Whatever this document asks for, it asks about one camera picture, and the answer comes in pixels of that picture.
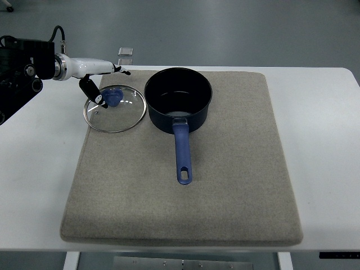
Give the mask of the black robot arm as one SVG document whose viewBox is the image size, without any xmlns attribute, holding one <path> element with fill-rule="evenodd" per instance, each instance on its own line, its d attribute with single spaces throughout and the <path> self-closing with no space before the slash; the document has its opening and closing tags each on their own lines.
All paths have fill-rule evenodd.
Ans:
<svg viewBox="0 0 360 270">
<path fill-rule="evenodd" d="M 53 42 L 1 37 L 1 124 L 43 89 L 55 75 Z"/>
</svg>

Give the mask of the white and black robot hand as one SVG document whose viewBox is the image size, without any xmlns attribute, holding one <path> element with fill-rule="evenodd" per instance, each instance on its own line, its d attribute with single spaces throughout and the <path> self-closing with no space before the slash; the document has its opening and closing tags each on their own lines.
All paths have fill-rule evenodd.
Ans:
<svg viewBox="0 0 360 270">
<path fill-rule="evenodd" d="M 55 54 L 55 74 L 52 79 L 57 81 L 65 81 L 71 77 L 80 79 L 79 86 L 88 99 L 101 107 L 108 108 L 108 103 L 90 76 L 117 72 L 131 75 L 124 67 L 109 61 L 93 58 L 70 58 L 63 53 L 57 53 Z"/>
</svg>

